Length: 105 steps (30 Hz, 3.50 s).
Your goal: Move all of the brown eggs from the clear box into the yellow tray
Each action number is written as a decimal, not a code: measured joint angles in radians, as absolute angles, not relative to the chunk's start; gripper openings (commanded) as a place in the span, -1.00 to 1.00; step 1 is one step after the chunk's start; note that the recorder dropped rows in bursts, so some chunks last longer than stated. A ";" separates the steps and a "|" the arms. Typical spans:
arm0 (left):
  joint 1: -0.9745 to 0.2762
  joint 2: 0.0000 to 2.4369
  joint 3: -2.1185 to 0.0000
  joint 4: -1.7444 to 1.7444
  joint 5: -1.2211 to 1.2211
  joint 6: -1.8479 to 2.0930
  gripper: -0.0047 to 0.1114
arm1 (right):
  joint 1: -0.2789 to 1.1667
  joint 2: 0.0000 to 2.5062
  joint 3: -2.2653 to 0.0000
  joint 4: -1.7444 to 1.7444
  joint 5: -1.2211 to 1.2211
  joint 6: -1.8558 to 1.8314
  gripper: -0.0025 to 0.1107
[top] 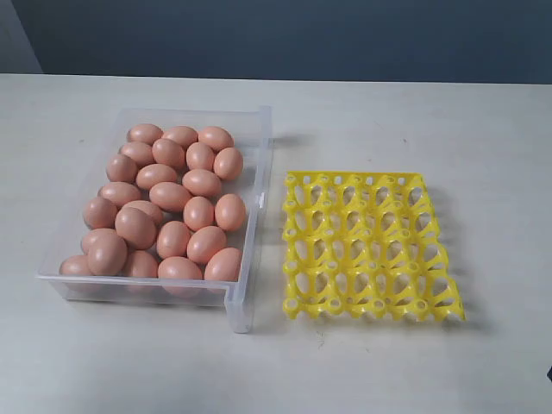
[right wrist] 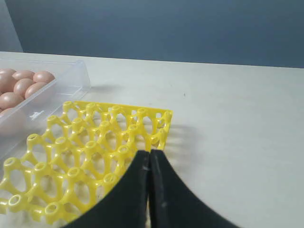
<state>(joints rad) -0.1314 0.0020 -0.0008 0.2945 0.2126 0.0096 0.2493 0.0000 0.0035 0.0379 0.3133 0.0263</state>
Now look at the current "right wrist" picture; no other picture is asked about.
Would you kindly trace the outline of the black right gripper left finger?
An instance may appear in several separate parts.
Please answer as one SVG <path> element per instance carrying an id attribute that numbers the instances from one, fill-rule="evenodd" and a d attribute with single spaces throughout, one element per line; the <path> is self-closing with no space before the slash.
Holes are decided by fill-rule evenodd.
<path id="1" fill-rule="evenodd" d="M 66 228 L 144 228 L 149 189 L 149 156 L 138 151 L 109 193 Z"/>

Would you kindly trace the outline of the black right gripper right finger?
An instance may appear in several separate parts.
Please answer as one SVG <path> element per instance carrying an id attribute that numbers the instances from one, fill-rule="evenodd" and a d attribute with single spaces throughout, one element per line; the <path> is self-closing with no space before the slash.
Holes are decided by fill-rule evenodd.
<path id="1" fill-rule="evenodd" d="M 164 152 L 150 153 L 149 207 L 152 228 L 236 228 L 180 179 Z"/>

